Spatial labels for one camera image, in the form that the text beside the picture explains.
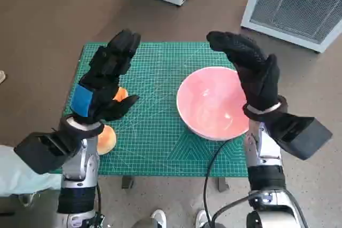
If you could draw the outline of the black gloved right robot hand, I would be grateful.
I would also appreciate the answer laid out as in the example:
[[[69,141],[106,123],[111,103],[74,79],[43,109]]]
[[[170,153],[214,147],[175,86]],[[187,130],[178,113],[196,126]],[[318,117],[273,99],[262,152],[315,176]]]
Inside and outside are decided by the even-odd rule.
[[[266,111],[278,104],[280,71],[274,54],[266,56],[253,39],[242,34],[212,31],[206,38],[212,50],[225,53],[234,65],[251,107]]]

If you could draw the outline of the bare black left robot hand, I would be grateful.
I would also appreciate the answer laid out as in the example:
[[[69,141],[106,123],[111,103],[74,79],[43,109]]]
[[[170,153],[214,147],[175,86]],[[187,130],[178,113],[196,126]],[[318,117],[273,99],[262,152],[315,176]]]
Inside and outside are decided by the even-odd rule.
[[[100,46],[89,63],[90,69],[75,86],[71,101],[74,118],[85,124],[118,120],[139,99],[132,95],[115,100],[120,76],[127,73],[141,42],[141,35],[129,29],[116,34],[106,46]]]

